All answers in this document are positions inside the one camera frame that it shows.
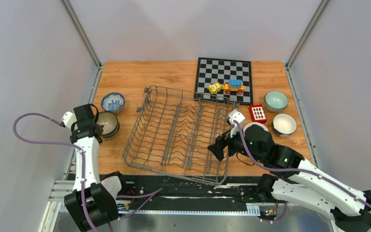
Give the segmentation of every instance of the red toy block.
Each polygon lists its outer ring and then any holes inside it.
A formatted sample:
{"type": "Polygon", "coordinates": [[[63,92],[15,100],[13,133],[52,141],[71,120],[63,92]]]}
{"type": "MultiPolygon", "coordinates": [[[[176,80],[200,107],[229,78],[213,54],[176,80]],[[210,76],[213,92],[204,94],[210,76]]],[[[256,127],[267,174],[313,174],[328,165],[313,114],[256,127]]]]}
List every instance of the red toy block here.
{"type": "Polygon", "coordinates": [[[251,120],[253,122],[259,122],[262,124],[265,124],[267,122],[265,111],[264,108],[262,108],[262,105],[251,105],[249,107],[249,112],[251,115],[251,120]]]}

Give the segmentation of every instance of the toy truck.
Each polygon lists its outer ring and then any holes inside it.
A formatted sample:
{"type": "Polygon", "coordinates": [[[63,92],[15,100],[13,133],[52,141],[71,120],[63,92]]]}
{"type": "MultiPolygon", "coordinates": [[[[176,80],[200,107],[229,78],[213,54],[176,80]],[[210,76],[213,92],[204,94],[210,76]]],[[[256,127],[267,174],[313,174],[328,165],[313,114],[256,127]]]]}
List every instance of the toy truck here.
{"type": "Polygon", "coordinates": [[[218,93],[219,91],[222,90],[222,86],[219,82],[213,83],[213,84],[209,85],[207,88],[208,88],[208,90],[210,91],[211,94],[218,93]]]}
{"type": "Polygon", "coordinates": [[[238,94],[242,94],[245,89],[242,80],[230,80],[224,84],[224,91],[226,94],[230,94],[231,91],[237,91],[238,94]]]}

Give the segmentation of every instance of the blue and white bowl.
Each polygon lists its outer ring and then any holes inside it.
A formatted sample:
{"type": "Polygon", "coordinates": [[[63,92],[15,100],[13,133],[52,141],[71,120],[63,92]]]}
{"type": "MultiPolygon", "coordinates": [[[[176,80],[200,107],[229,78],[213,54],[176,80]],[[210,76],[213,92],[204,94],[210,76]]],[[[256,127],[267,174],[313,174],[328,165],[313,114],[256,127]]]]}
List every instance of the blue and white bowl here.
{"type": "Polygon", "coordinates": [[[101,100],[101,107],[114,114],[120,113],[124,108],[124,97],[120,93],[109,93],[101,100]]]}

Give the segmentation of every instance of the mint green bowl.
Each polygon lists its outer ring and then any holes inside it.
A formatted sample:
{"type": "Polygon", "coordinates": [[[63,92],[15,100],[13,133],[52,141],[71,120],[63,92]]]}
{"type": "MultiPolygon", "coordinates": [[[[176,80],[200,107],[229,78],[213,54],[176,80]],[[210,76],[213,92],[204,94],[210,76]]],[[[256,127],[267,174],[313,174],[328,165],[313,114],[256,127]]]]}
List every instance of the mint green bowl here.
{"type": "Polygon", "coordinates": [[[271,91],[265,94],[265,107],[271,112],[280,112],[288,106],[288,98],[280,91],[271,91]]]}

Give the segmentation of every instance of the beige bowl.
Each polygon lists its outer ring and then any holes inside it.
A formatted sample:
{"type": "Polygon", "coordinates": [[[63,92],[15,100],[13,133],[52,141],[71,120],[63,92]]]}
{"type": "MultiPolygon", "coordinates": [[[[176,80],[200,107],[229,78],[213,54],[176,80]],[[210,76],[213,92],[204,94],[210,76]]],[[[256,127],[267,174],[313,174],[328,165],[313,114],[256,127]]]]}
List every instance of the beige bowl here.
{"type": "Polygon", "coordinates": [[[272,130],[280,137],[292,135],[298,128],[297,122],[291,115],[278,114],[271,123],[272,130]]]}
{"type": "Polygon", "coordinates": [[[120,129],[120,123],[117,116],[107,111],[99,113],[97,124],[103,126],[103,133],[101,134],[103,138],[109,138],[116,135],[120,129]]]}

